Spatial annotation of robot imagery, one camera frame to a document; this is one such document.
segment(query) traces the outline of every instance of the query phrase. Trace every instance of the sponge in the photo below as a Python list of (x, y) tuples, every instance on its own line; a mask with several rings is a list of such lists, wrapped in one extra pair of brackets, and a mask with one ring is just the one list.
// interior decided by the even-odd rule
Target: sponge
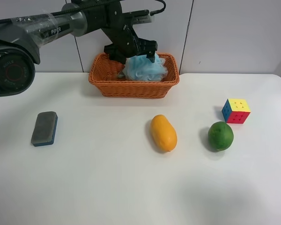
[(37, 115), (36, 125), (31, 138), (33, 146), (44, 146), (54, 143), (56, 125), (56, 112), (41, 112)]

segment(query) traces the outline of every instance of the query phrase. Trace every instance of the blue cube face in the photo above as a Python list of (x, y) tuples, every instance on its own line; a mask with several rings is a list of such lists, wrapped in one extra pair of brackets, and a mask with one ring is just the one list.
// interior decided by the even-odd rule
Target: blue cube face
[(222, 109), (222, 113), (223, 113), (223, 116), (224, 116), (224, 119), (225, 119), (225, 122), (227, 122), (229, 116), (231, 115), (232, 113), (232, 109), (231, 109), (231, 106), (230, 106), (230, 103), (227, 99), (223, 109)]

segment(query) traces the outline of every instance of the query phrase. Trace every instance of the black cable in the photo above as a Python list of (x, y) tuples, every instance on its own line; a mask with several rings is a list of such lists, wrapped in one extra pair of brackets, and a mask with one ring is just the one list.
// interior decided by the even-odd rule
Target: black cable
[[(99, 2), (96, 4), (91, 4), (91, 5), (85, 5), (83, 7), (79, 7), (79, 8), (72, 8), (72, 9), (68, 9), (65, 11), (59, 11), (59, 12), (55, 12), (55, 13), (51, 13), (52, 16), (58, 16), (58, 15), (64, 15), (64, 14), (68, 14), (68, 13), (76, 13), (76, 12), (80, 12), (81, 10), (84, 9), (88, 9), (88, 8), (93, 8), (93, 7), (97, 7), (97, 6), (103, 6), (103, 5), (107, 5), (107, 4), (111, 4), (114, 3), (116, 1), (122, 1), (122, 0), (109, 0), (109, 1), (105, 1), (105, 2)], [(38, 17), (38, 16), (44, 16), (46, 14), (40, 14), (40, 15), (32, 15), (33, 17)], [(11, 23), (11, 19), (3, 19), (0, 20), (0, 24), (4, 24), (4, 23)]]
[(165, 8), (167, 7), (167, 4), (165, 4), (164, 0), (155, 0), (155, 1), (161, 2), (163, 4), (163, 8), (150, 12), (150, 16), (153, 16), (158, 13), (162, 13), (165, 10)]

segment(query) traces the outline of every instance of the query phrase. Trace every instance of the mango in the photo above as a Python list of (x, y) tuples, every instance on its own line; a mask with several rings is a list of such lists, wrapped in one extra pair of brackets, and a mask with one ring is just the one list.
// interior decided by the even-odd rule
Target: mango
[(176, 147), (176, 131), (164, 115), (155, 116), (151, 121), (150, 129), (156, 145), (162, 151), (169, 152)]

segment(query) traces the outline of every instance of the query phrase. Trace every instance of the yellow cube face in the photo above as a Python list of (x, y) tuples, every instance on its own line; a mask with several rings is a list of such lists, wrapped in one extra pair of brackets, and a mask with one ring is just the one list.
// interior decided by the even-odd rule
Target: yellow cube face
[(228, 98), (232, 111), (236, 112), (251, 112), (247, 101), (244, 99)]

